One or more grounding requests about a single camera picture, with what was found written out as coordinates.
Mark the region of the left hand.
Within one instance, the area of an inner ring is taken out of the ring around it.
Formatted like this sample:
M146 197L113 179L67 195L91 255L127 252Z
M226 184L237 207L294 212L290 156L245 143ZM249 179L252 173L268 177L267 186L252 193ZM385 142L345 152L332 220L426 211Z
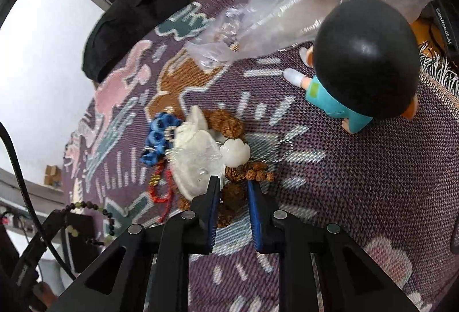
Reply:
M58 297L46 282L37 283L34 288L34 295L46 306L50 307Z

